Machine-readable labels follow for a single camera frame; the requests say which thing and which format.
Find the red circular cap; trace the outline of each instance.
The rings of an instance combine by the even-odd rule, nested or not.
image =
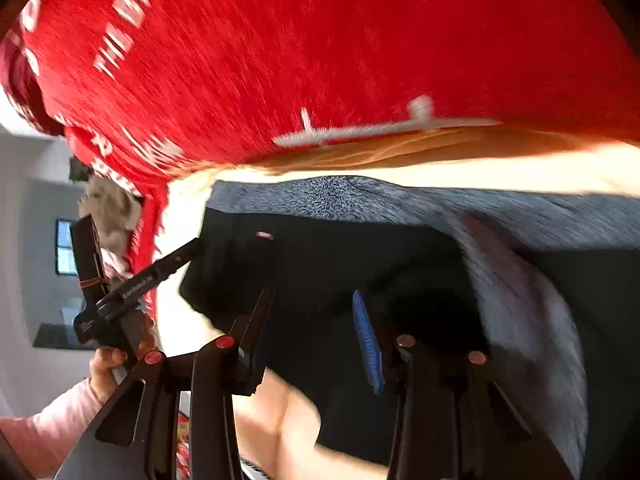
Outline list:
[[[231,348],[236,344],[236,340],[230,335],[223,335],[216,339],[216,346],[218,348]]]
[[[148,365],[155,365],[162,361],[164,354],[158,350],[152,350],[145,355],[145,363]]]

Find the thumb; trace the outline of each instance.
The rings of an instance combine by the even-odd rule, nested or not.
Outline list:
[[[103,346],[95,351],[89,361],[89,384],[100,402],[106,402],[118,386],[111,369],[120,366],[126,359],[127,353],[118,348]]]

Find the wall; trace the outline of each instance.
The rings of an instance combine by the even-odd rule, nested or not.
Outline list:
[[[0,135],[0,392],[16,416],[39,412],[82,380],[90,358],[89,352],[33,348],[23,316],[21,209],[33,185],[33,165],[49,146],[41,139]],[[47,251],[52,245],[47,242]]]
[[[41,323],[62,323],[60,308],[79,304],[82,293],[75,276],[56,274],[56,219],[78,217],[77,187],[29,180],[20,210],[20,285],[22,309],[31,341]]]

